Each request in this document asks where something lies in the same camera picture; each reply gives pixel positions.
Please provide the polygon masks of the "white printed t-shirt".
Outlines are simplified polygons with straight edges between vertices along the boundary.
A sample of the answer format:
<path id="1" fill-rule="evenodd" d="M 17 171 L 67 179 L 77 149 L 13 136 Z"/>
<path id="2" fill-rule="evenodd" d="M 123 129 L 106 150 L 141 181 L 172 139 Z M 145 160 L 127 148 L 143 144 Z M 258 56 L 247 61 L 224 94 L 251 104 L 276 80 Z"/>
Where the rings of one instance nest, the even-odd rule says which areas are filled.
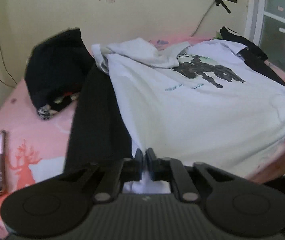
<path id="1" fill-rule="evenodd" d="M 224 40 L 92 46 L 134 146 L 264 183 L 285 177 L 285 85 L 246 65 L 245 51 Z"/>

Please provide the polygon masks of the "black folded clothes pile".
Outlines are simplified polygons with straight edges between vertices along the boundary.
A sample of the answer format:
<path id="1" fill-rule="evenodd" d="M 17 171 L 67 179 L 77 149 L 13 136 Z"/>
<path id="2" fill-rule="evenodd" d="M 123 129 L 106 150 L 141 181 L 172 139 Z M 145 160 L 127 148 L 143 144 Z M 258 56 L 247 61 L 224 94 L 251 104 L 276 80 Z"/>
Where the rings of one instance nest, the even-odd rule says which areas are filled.
<path id="1" fill-rule="evenodd" d="M 76 101 L 94 63 L 80 28 L 67 29 L 35 46 L 24 80 L 38 116 L 49 120 Z"/>

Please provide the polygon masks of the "long black garment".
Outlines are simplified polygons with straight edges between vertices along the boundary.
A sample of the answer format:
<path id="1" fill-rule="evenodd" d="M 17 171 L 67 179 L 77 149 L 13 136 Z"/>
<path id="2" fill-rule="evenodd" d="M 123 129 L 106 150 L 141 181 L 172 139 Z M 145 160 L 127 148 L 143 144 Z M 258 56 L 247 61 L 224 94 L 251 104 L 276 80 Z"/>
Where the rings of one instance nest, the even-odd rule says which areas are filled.
<path id="1" fill-rule="evenodd" d="M 76 106 L 64 172 L 90 162 L 132 158 L 132 139 L 121 117 L 110 77 L 89 71 Z"/>

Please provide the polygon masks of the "pink floral bed sheet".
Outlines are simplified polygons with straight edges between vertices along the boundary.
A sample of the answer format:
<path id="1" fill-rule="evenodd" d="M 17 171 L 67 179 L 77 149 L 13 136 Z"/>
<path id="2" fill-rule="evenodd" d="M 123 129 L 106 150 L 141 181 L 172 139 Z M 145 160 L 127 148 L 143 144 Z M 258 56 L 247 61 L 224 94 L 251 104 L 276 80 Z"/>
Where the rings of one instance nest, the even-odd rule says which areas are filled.
<path id="1" fill-rule="evenodd" d="M 204 41 L 147 42 L 163 50 Z M 285 81 L 283 71 L 265 64 Z M 284 176 L 261 183 L 228 172 L 235 180 L 218 183 L 199 203 L 183 203 L 168 182 L 151 180 L 141 150 L 142 178 L 126 182 L 112 202 L 92 202 L 76 186 L 79 172 L 64 172 L 78 99 L 43 120 L 23 78 L 0 110 L 6 131 L 0 239 L 285 239 Z M 132 141 L 132 158 L 137 150 Z"/>

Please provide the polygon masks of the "black garment near window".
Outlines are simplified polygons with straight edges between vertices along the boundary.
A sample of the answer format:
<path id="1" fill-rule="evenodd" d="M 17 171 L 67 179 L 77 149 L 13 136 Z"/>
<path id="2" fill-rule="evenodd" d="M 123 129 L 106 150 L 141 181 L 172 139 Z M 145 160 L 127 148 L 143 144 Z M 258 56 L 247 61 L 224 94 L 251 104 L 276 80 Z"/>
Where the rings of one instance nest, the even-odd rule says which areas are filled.
<path id="1" fill-rule="evenodd" d="M 226 27 L 222 27 L 219 32 L 223 40 L 245 45 L 245 48 L 239 52 L 239 55 L 241 55 L 249 68 L 285 87 L 285 81 L 265 64 L 268 57 L 257 45 L 245 37 L 231 33 Z"/>

